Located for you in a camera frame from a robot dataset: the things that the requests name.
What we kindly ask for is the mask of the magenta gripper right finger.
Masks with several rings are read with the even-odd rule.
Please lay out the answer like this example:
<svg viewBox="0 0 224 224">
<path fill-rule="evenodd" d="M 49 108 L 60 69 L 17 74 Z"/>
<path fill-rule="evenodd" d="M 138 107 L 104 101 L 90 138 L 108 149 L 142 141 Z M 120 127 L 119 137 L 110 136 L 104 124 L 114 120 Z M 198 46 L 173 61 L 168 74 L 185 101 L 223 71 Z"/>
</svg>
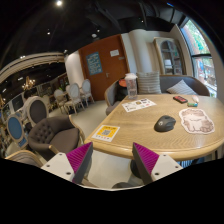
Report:
<svg viewBox="0 0 224 224">
<path fill-rule="evenodd" d="M 182 169 L 169 155 L 157 154 L 138 143 L 133 143 L 132 153 L 145 185 Z"/>
</svg>

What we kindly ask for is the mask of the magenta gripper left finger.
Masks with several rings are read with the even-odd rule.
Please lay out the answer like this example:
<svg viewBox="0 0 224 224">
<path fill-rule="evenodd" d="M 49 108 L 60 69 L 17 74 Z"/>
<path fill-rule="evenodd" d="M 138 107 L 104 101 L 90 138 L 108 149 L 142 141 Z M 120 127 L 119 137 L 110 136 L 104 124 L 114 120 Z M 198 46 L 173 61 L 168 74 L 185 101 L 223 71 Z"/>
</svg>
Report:
<svg viewBox="0 0 224 224">
<path fill-rule="evenodd" d="M 65 154 L 59 152 L 42 169 L 65 180 L 80 184 L 93 153 L 93 143 L 84 144 Z"/>
</svg>

